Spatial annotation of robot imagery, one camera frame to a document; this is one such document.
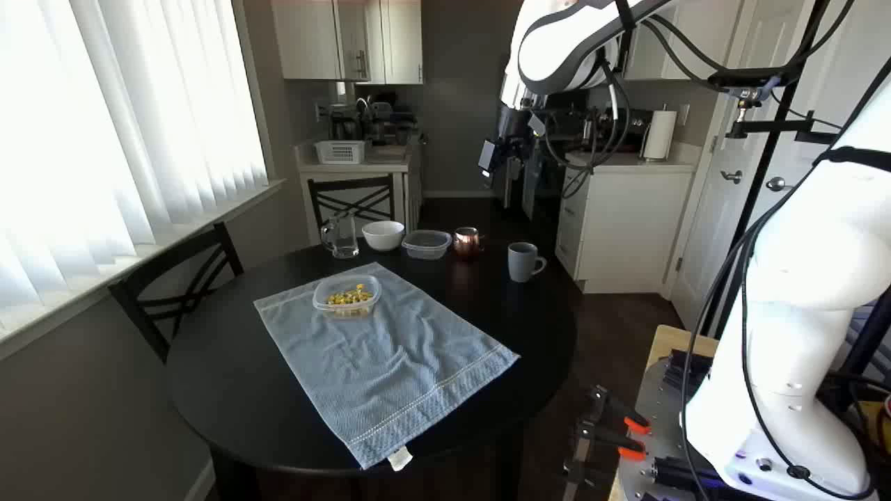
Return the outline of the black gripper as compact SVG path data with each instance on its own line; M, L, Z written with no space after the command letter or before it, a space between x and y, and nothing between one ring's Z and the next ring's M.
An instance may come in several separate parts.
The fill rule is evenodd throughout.
M545 134L545 123L532 109L502 109L493 138L481 141L478 174L485 180L509 159L532 149L532 141ZM539 167L523 167L520 209L535 219ZM502 209L513 209L513 177L502 180Z

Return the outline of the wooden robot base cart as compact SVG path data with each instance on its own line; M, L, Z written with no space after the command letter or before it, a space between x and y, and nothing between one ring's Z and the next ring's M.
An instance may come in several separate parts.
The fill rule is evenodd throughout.
M649 356L642 363L640 386L634 395L634 409L649 416L652 430L640 433L645 444L642 461L621 459L614 468L614 478L610 483L606 501L640 501L645 491L656 498L690 501L687 491L659 489L652 482L652 465L656 455L680 455L683 433L680 433L680 405L683 395L677 386L665 383L665 366L674 351L692 348L698 356L716 352L716 340L692 337L690 330L674 324L656 324Z

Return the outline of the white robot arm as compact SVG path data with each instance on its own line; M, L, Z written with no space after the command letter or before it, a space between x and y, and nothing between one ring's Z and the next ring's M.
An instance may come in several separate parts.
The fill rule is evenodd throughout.
M617 71L606 43L669 0L523 0L502 84L498 130L545 93ZM876 74L841 134L730 252L738 292L713 363L683 405L684 440L734 489L773 501L875 501L865 448L820 398L853 315L891 286L887 77Z

